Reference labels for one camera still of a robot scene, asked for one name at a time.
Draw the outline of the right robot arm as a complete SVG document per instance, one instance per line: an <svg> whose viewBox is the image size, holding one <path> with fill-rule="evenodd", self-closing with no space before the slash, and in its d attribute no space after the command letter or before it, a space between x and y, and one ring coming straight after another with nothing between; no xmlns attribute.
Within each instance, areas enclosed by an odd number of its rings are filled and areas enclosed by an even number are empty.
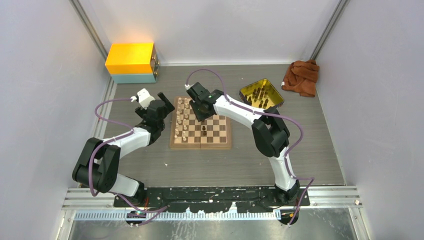
<svg viewBox="0 0 424 240"><path fill-rule="evenodd" d="M275 107L262 109L229 97L221 90L210 92L199 82L185 84L191 98L189 104L199 122L214 115L236 121L252 131L257 150L268 157L274 177L277 198L283 205L291 205L300 189L299 181L291 176L288 159L290 132Z"/></svg>

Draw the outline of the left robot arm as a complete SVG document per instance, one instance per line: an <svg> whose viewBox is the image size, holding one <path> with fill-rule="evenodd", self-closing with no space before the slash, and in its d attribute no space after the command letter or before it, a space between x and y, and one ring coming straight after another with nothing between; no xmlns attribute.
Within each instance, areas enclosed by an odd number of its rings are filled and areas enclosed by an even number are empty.
<svg viewBox="0 0 424 240"><path fill-rule="evenodd" d="M141 206L146 200L145 185L141 181L119 174L121 158L152 145L165 129L165 118L175 110L163 92L154 98L144 88L129 98L138 102L135 113L142 119L126 133L106 139L89 138L72 172L72 179L88 186L91 193L115 193L126 196L133 206Z"/></svg>

